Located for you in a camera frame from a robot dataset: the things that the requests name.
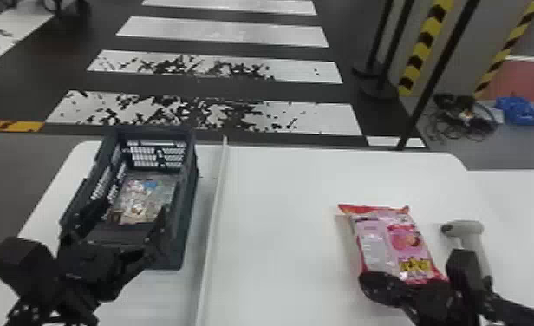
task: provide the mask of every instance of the blue plastic bag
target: blue plastic bag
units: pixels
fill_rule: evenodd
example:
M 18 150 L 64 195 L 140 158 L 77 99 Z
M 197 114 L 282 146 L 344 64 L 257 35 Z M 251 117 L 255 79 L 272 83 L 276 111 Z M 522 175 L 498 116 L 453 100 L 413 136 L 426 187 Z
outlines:
M 504 119 L 519 126 L 534 126 L 534 107 L 523 97 L 499 97 L 496 108 L 504 111 Z

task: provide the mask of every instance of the black pole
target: black pole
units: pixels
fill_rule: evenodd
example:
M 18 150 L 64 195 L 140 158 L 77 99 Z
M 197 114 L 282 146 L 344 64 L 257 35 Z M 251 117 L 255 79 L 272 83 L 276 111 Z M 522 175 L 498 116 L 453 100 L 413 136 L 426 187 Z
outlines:
M 417 102 L 417 106 L 414 108 L 413 115 L 411 115 L 411 118 L 408 120 L 405 132 L 400 137 L 399 144 L 395 148 L 397 151 L 402 151 L 405 148 L 405 145 L 407 144 L 408 139 L 411 137 L 413 130 L 416 128 L 420 116 L 423 114 L 423 111 L 427 106 L 427 103 L 429 100 L 431 100 L 431 95 L 433 94 L 439 79 L 443 75 L 443 72 L 449 63 L 455 48 L 457 48 L 457 44 L 459 44 L 459 40 L 461 39 L 461 36 L 463 36 L 463 32 L 466 31 L 466 27 L 469 24 L 470 19 L 472 19 L 473 12 L 478 7 L 478 4 L 479 0 L 467 0 L 466 6 L 461 12 L 461 16 L 459 17 L 459 20 L 457 21 L 457 24 L 451 33 L 451 37 L 449 38 L 445 49 L 443 49 L 443 53 L 441 54 L 437 65 L 435 66 L 435 70 L 431 74 L 431 77 L 429 78 L 429 81 L 423 90 L 423 94 L 420 96 L 419 101 Z
M 384 2 L 384 10 L 382 11 L 381 22 L 376 30 L 376 36 L 374 37 L 374 43 L 372 49 L 368 55 L 368 61 L 366 62 L 366 68 L 372 69 L 376 62 L 376 56 L 378 55 L 378 48 L 381 46 L 382 36 L 384 35 L 384 29 L 387 27 L 388 16 L 390 16 L 390 10 L 393 8 L 394 0 L 386 0 Z
M 381 90 L 386 84 L 388 79 L 388 72 L 390 67 L 393 65 L 394 55 L 396 55 L 396 50 L 399 48 L 399 42 L 402 38 L 402 32 L 405 30 L 407 25 L 408 17 L 411 15 L 411 9 L 413 8 L 414 0 L 406 0 L 405 6 L 402 8 L 402 12 L 399 16 L 399 22 L 396 24 L 396 29 L 394 30 L 393 39 L 390 42 L 388 47 L 387 57 L 384 61 L 384 66 L 382 67 L 381 77 L 378 79 L 376 84 L 376 89 Z
M 405 4 L 402 7 L 399 20 L 396 24 L 396 29 L 394 29 L 393 38 L 388 46 L 387 56 L 382 64 L 382 71 L 378 80 L 361 81 L 360 83 L 360 89 L 364 94 L 379 100 L 389 100 L 399 96 L 396 87 L 388 80 L 388 73 L 393 65 L 394 56 L 396 55 L 396 50 L 399 48 L 402 32 L 407 26 L 408 17 L 411 15 L 413 4 L 414 0 L 405 0 Z
M 373 78 L 378 75 L 374 73 L 374 64 L 376 63 L 376 56 L 378 55 L 378 48 L 381 46 L 382 36 L 384 35 L 384 29 L 387 27 L 388 17 L 390 16 L 390 11 L 393 9 L 394 0 L 385 0 L 384 10 L 382 11 L 381 21 L 378 24 L 378 29 L 376 29 L 376 36 L 374 37 L 374 42 L 372 43 L 372 48 L 370 48 L 370 53 L 368 54 L 368 60 L 366 61 L 366 66 L 364 68 L 356 63 L 353 67 L 353 70 L 360 75 L 361 77 Z

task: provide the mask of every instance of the snack bag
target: snack bag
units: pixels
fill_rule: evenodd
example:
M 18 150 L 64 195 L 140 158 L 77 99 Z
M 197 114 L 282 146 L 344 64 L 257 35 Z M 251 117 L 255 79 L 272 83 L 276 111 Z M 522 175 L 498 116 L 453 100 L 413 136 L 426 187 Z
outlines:
M 407 284 L 446 277 L 435 267 L 409 208 L 338 205 L 352 226 L 362 272 L 383 271 Z

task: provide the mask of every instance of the floor marking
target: floor marking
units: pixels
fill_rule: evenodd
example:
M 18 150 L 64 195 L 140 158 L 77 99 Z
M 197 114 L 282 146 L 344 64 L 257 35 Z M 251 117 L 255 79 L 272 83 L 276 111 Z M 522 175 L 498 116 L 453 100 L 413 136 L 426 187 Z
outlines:
M 15 133 L 34 133 L 40 130 L 42 125 L 44 125 L 44 122 L 0 120 L 0 131 Z
M 334 62 L 103 50 L 89 71 L 342 84 Z
M 117 32 L 117 36 L 328 47 L 323 29 L 316 26 L 216 22 L 143 16 L 130 17 Z
M 198 129 L 266 133 L 361 135 L 349 104 L 230 101 L 173 95 L 69 91 L 47 118 L 85 125 L 187 124 Z
M 36 0 L 22 0 L 14 9 L 0 14 L 0 56 L 45 24 L 53 14 Z
M 366 140 L 371 147 L 396 147 L 400 137 L 389 136 L 366 136 Z M 411 138 L 407 142 L 409 148 L 426 148 L 421 138 Z
M 519 61 L 519 62 L 534 62 L 534 56 L 527 55 L 508 55 L 505 60 Z
M 317 15 L 311 1 L 270 0 L 145 0 L 142 5 L 210 10 L 251 11 L 270 14 Z

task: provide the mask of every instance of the white table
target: white table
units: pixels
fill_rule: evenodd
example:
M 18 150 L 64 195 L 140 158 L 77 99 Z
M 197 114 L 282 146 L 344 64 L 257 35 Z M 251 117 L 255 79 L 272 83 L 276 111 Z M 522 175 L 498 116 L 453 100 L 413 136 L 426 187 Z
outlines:
M 524 284 L 504 289 L 508 297 L 519 297 L 524 304 L 534 306 L 534 170 L 473 171 L 482 196 L 507 227 L 513 227 L 518 238 L 506 238 L 504 245 L 512 251 L 515 245 L 528 249 L 527 257 L 514 257 L 522 265 L 520 271 L 531 274 Z
M 84 143 L 73 151 L 21 237 L 56 248 L 56 220 L 87 175 L 97 146 Z M 211 205 L 202 203 L 212 202 L 212 176 L 218 172 L 210 166 L 217 167 L 220 150 L 198 146 L 197 152 L 203 179 L 194 218 L 208 218 Z M 480 220 L 486 228 L 483 240 L 496 290 L 534 306 L 534 286 L 519 283 L 531 268 L 515 259 L 526 257 L 529 245 L 507 245 L 518 228 L 498 217 L 451 155 L 231 147 L 222 189 L 197 326 L 411 325 L 398 310 L 369 302 L 359 290 L 347 254 L 349 244 L 334 217 L 342 202 L 410 205 L 442 270 L 455 243 L 440 235 L 440 225 L 452 219 Z M 200 252 L 198 261 L 203 256 Z M 203 270 L 201 264 L 195 266 Z M 173 293 L 179 287 L 194 289 L 202 276 L 183 277 L 190 281 L 173 277 L 179 275 L 140 275 L 118 301 L 97 310 L 101 325 L 193 324 L 198 293 L 183 302 Z M 0 324 L 15 300 L 0 283 Z

